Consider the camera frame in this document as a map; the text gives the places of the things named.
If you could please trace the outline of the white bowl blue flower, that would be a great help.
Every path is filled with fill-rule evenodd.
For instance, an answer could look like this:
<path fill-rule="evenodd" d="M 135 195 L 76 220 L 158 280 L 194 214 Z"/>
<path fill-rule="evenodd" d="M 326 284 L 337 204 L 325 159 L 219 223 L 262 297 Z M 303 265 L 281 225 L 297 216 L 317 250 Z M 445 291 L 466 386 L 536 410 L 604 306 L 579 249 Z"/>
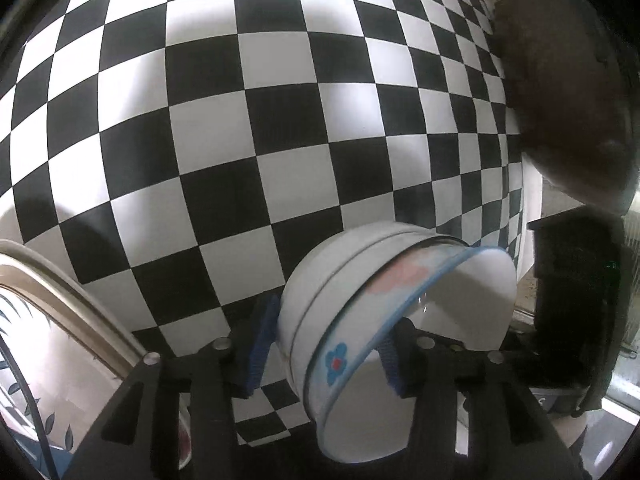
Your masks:
<path fill-rule="evenodd" d="M 320 451 L 359 464 L 402 450 L 420 380 L 416 338 L 497 350 L 515 296 L 504 249 L 409 223 L 357 226 L 308 252 L 286 282 L 277 344 Z"/>

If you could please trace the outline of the dark brown wok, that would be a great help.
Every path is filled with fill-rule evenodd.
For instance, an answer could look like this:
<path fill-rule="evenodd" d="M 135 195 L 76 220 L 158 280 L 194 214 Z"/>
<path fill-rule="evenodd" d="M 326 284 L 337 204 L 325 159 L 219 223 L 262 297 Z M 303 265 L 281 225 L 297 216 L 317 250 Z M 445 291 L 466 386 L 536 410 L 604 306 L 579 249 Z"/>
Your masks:
<path fill-rule="evenodd" d="M 500 0 L 495 43 L 520 149 L 574 200 L 626 214 L 639 180 L 639 55 L 586 0 Z"/>

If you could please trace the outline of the leaf pattern white bowl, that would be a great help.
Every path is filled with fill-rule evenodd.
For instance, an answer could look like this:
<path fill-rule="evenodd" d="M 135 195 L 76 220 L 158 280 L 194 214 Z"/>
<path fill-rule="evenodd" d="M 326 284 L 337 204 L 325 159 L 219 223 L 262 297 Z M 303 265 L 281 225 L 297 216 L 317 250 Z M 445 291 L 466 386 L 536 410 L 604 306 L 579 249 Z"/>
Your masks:
<path fill-rule="evenodd" d="M 144 356 L 67 273 L 1 243 L 1 420 L 43 478 L 59 479 L 90 427 Z"/>

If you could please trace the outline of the black white checkered mat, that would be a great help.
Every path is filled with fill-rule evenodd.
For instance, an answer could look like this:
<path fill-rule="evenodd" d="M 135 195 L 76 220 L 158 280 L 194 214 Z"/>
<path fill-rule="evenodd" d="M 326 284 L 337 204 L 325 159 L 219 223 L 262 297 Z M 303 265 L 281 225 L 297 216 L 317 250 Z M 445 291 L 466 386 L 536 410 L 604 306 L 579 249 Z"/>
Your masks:
<path fill-rule="evenodd" d="M 1 79 L 1 235 L 181 356 L 326 238 L 520 251 L 487 0 L 52 0 Z"/>

